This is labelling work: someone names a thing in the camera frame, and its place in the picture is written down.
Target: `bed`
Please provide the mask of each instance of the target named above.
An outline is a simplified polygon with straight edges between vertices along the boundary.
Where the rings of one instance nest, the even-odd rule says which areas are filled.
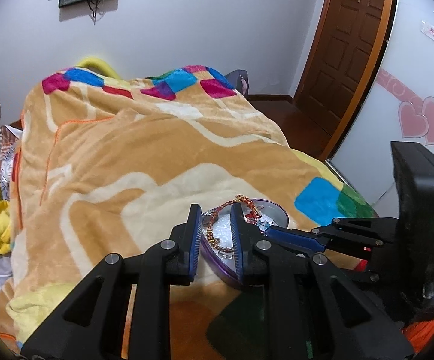
[[[374,215],[209,67],[130,81],[63,70],[30,92],[21,121],[11,268],[0,288],[0,337],[15,351],[106,254],[144,252],[186,221],[192,203],[205,211],[237,194],[271,200],[289,228],[307,231]],[[360,263],[328,256],[348,269]],[[262,358],[261,309],[258,295],[227,286],[200,260],[196,281],[171,289],[173,358]]]

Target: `wooden floor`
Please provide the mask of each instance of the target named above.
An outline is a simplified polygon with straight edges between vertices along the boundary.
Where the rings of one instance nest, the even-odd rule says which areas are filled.
[[[318,157],[330,140],[329,134],[286,100],[253,100],[250,102],[279,125],[292,149]]]

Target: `door panel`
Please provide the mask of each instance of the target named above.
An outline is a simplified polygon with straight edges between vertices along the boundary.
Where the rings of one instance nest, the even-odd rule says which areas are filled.
[[[333,134],[374,45],[384,0],[330,0],[319,44],[299,85],[297,107]]]

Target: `yellow pipe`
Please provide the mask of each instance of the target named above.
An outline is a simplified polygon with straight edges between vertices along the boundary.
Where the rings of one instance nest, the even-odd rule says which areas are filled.
[[[79,68],[86,68],[86,69],[95,69],[99,71],[101,74],[103,74],[106,77],[111,77],[116,80],[121,80],[122,78],[117,74],[115,70],[112,69],[112,67],[107,64],[105,61],[102,61],[99,58],[96,57],[87,57],[82,59],[80,62],[77,63],[77,66]]]

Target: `white wall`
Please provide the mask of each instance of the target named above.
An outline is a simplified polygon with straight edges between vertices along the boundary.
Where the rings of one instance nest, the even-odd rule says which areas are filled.
[[[251,93],[288,94],[316,0],[0,0],[1,123],[42,78],[97,56],[130,79],[191,64],[246,69]]]

